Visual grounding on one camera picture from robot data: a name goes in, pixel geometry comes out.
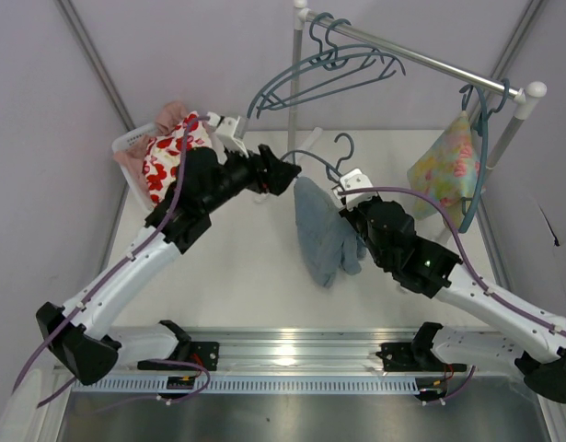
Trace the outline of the red poppy floral cloth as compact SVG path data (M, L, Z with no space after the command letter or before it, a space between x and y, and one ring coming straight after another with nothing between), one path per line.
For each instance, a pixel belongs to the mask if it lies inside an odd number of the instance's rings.
M177 179L183 147L187 151L213 147L205 123L197 121L199 116L197 111L191 111L169 134L158 134L150 140L144 158L144 175L154 205L164 200L169 185Z

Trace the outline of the teal hanger holding cloth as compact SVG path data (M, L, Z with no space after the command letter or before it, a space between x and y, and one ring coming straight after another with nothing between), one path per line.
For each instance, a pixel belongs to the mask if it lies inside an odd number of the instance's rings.
M467 109L472 92L477 92L477 95L479 97L479 115L471 128L477 133L477 136L481 141L479 152L479 171L477 172L477 180L474 192L471 197L463 197L461 199L461 214L463 218L460 226L458 227L458 232L461 234L464 234L468 231L479 207L481 191L484 185L484 181L486 180L487 173L487 157L489 150L489 119L493 113L499 113L508 100L510 80L504 77L502 79L502 83L503 96L500 100L500 103L496 108L491 108L490 110L487 109L486 95L481 87L474 87L470 84L467 84L459 90L459 92L463 95L463 98L461 100L461 109L463 111Z

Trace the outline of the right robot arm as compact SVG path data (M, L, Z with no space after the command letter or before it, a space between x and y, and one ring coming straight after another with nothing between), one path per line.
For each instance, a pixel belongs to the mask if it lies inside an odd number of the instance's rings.
M466 311L499 337L425 322L406 368L437 372L474 366L520 378L536 394L566 404L566 318L535 307L472 269L463 251L419 236L413 218L377 195L341 192L341 216L377 267L403 289Z

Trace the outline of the white metal clothes rack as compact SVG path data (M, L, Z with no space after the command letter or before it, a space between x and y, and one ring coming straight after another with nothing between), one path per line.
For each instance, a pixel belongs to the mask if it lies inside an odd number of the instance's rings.
M259 118L264 111L287 109L287 150L293 153L299 105L357 88L359 85L352 80L352 76L374 66L378 67L379 72L365 79L365 85L387 80L395 74L404 74L405 60L457 78L465 85L481 87L486 95L488 110L496 108L503 96L502 79L476 75L383 40L353 27L346 18L336 18L329 12L317 13L309 9L306 2L297 1L292 64L259 90L248 106L247 116ZM504 107L489 119L486 180L518 129L546 93L547 87L542 82L533 82L518 89L510 85ZM479 115L476 91L472 92L467 109L461 111L468 114L471 128ZM472 128L471 134L473 147L479 156L481 141ZM431 206L436 201L425 194L423 196L413 205L413 215L417 219L425 219L436 212Z

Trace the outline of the pink cloth in basket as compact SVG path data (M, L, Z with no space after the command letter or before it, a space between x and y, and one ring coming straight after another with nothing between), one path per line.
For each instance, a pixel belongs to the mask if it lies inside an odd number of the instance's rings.
M189 115L181 101L172 101L164 106L155 120L155 127L159 134L166 135L175 129ZM144 158L152 135L144 134L127 149L115 152L113 159L121 166L126 167L134 178L136 184L143 192L148 191L147 181L144 175Z

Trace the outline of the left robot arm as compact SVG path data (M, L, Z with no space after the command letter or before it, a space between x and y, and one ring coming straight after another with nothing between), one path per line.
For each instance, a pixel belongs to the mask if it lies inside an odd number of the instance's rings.
M173 321L122 329L114 328L113 322L157 273L210 228L212 212L244 190L279 196L301 171L275 156L267 145L247 155L227 152L225 156L225 163L219 163L212 148L187 151L177 167L177 180L146 218L124 257L83 295L61 306L47 302L37 311L47 347L82 384L100 381L118 365L187 361L191 338Z

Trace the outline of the pastel floral hanging cloth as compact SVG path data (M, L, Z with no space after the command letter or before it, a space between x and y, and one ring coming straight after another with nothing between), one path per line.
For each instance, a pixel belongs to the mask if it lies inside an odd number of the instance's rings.
M466 232L479 174L468 114L461 111L431 147L408 169L410 188L438 202L458 231Z

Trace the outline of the light blue denim skirt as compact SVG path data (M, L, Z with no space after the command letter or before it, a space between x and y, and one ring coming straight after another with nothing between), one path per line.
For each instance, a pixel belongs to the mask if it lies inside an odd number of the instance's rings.
M294 185L295 225L304 264L319 286L330 288L339 270L361 272L366 247L331 197L310 178Z

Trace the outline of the white plastic laundry basket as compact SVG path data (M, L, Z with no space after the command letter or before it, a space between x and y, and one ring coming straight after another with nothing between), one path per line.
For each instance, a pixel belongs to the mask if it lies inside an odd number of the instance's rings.
M156 125L150 122L121 135L111 144L113 159L119 164L133 198L146 213L154 208L154 203L149 196L149 191L144 186L142 172L144 147L142 142L148 141L158 134Z

